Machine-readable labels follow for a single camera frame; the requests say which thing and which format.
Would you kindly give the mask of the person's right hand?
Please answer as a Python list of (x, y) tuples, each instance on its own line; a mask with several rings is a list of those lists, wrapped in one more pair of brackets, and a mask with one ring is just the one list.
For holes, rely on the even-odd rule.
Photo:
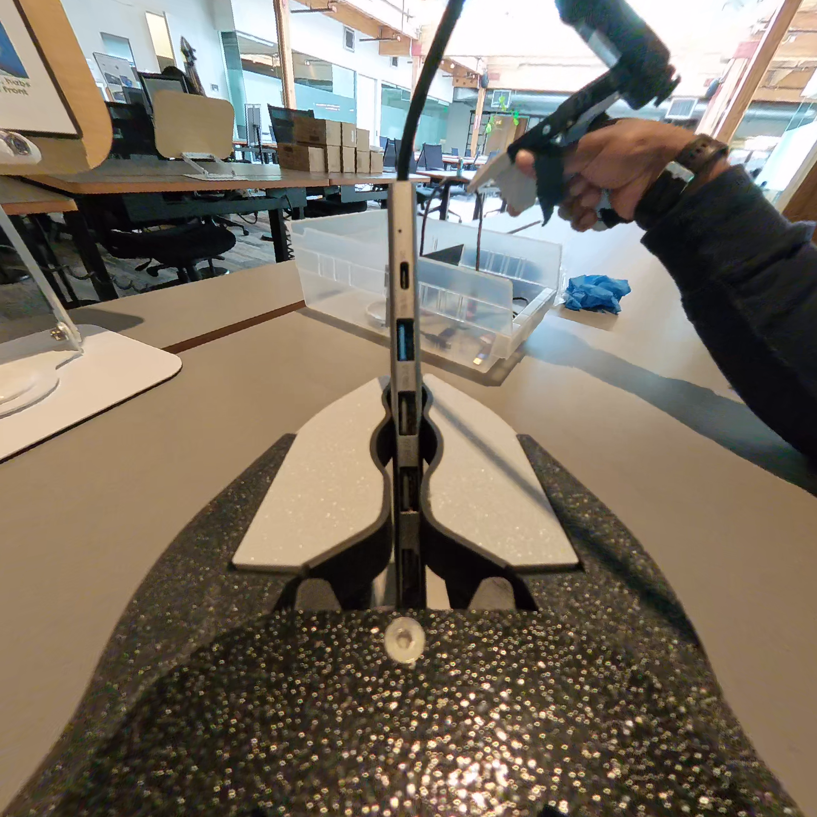
[(646, 191), (666, 165), (694, 141), (686, 129), (627, 118), (587, 133), (563, 158), (558, 214), (577, 232), (594, 230), (604, 193), (609, 207), (632, 221)]

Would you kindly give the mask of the black wristwatch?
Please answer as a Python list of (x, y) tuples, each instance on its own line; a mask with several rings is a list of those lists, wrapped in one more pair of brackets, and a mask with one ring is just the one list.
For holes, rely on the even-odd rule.
[(700, 187), (710, 170), (728, 158), (727, 144), (698, 135), (662, 169), (640, 198), (634, 220), (641, 230), (652, 229), (674, 209), (682, 197)]

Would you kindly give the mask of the blue crumpled glove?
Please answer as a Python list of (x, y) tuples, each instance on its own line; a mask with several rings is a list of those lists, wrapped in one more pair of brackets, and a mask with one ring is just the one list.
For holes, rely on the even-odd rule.
[(630, 292), (627, 280), (617, 280), (603, 274), (583, 274), (568, 281), (564, 306), (571, 311), (618, 315), (621, 300)]

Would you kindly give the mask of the instruction sheet on stand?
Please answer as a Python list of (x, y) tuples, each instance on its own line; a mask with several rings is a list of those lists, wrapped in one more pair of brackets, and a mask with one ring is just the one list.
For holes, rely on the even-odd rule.
[(108, 109), (59, 1), (1, 2), (1, 174), (98, 167)]

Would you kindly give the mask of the stack of cardboard boxes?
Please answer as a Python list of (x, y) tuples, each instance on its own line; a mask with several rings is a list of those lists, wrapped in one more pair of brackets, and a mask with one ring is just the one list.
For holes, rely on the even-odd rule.
[(383, 151), (370, 145), (368, 131), (352, 123), (296, 116), (276, 119), (274, 134), (281, 169), (361, 176), (384, 171)]

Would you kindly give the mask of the person's right forearm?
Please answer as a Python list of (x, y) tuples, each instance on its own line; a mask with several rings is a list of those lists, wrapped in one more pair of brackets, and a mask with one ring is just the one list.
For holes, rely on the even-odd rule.
[(645, 231), (687, 319), (740, 403), (672, 381), (656, 405), (815, 495), (814, 224), (791, 223), (728, 167)]

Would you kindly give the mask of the grey usb hub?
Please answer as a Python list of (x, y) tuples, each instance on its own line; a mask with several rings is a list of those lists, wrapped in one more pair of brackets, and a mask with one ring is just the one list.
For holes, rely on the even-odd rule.
[(426, 604), (421, 547), (423, 381), (417, 333), (416, 195), (409, 180), (389, 191), (389, 298), (391, 416), (394, 427), (393, 505), (395, 603), (398, 609)]

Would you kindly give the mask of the rounded beige board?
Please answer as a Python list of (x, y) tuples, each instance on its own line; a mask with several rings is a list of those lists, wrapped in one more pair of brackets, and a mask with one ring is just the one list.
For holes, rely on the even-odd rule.
[(228, 100), (172, 90), (154, 93), (154, 135), (161, 158), (181, 160), (190, 178), (236, 178), (227, 162), (233, 152), (234, 109)]

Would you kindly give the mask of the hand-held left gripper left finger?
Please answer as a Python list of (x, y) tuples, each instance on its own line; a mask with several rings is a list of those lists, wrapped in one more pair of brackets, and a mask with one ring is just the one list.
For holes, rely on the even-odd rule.
[(233, 567), (320, 579), (340, 602), (362, 601), (392, 553), (388, 386), (388, 376), (375, 377), (301, 427)]

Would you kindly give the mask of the clear plastic bin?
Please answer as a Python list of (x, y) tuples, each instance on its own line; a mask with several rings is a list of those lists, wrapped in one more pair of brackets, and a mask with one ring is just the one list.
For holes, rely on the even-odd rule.
[[(422, 257), (464, 245), (459, 266)], [(291, 228), (307, 311), (389, 344), (386, 211), (297, 221)], [(521, 234), (430, 219), (418, 264), (423, 361), (474, 380), (503, 378), (544, 315), (562, 301), (563, 251)]]

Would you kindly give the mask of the white document stand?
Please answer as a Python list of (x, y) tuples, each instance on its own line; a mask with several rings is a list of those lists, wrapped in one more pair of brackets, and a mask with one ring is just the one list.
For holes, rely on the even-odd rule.
[(33, 253), (2, 210), (11, 240), (55, 320), (49, 330), (2, 342), (1, 456), (5, 461), (167, 382), (180, 357), (69, 317)]

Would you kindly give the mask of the hanging green plant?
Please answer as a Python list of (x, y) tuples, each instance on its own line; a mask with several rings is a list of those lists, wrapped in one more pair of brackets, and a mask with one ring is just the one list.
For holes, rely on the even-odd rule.
[(492, 96), (492, 112), (485, 124), (485, 136), (491, 136), (498, 131), (516, 131), (519, 124), (520, 115), (514, 105), (513, 91), (497, 90)]

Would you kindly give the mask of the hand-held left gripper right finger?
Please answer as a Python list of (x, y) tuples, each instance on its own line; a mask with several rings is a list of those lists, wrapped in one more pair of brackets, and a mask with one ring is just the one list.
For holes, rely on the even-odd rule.
[(474, 608), (485, 579), (509, 604), (536, 609), (526, 579), (581, 569), (516, 431), (435, 375), (424, 377), (424, 421), (435, 443), (423, 485), (424, 558), (452, 608)]

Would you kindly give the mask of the black office chair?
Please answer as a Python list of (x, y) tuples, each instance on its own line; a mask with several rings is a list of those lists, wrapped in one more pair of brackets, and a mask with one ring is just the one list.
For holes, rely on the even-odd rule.
[(183, 226), (144, 231), (108, 230), (100, 244), (120, 260), (142, 260), (136, 269), (156, 277), (158, 271), (175, 269), (182, 283), (202, 280), (198, 263), (208, 262), (209, 275), (215, 274), (214, 259), (221, 260), (237, 239), (223, 226), (195, 221)]

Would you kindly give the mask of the black desk monitor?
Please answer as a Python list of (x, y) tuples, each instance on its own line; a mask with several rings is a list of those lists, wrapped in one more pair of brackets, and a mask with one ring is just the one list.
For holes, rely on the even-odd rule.
[(189, 93), (189, 84), (186, 77), (178, 70), (173, 74), (154, 74), (137, 72), (141, 87), (149, 101), (151, 107), (154, 105), (154, 97), (159, 91), (173, 91), (177, 93)]

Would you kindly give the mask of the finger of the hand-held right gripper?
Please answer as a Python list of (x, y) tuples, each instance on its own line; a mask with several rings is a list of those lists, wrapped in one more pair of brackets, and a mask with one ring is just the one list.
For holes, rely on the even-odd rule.
[(473, 175), (467, 190), (476, 193), (485, 187), (495, 187), (502, 194), (516, 194), (520, 190), (520, 171), (510, 156), (489, 159)]

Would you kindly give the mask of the brown office desk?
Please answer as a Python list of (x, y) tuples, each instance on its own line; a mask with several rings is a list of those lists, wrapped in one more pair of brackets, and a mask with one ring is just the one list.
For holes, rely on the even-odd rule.
[(289, 259), (283, 213), (303, 217), (309, 196), (335, 196), (340, 203), (384, 201), (393, 172), (310, 173), (280, 169), (276, 165), (228, 163), (213, 178), (193, 173), (179, 161), (149, 163), (136, 159), (110, 159), (98, 168), (68, 175), (25, 173), (22, 179), (75, 202), (66, 224), (98, 301), (118, 299), (124, 289), (109, 272), (100, 247), (109, 226), (104, 212), (119, 213), (125, 231), (166, 226), (179, 221), (214, 220), (230, 215), (266, 212), (274, 246), (274, 260)]

